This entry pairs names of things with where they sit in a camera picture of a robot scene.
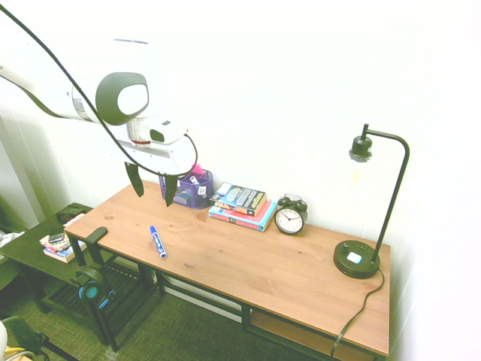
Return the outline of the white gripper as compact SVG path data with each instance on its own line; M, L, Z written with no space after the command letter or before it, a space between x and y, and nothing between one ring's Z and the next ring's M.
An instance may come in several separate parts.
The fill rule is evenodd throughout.
M169 207L174 201L177 191L178 177L174 174L185 174L195 163L195 147L186 136L170 143L151 143L149 147L138 147L127 141L118 140L122 150L115 144L111 145L111 155L125 162L125 168L130 183L138 197L144 194L144 185L139 175L138 166L126 156L128 154L139 165L154 172L166 174L165 203Z

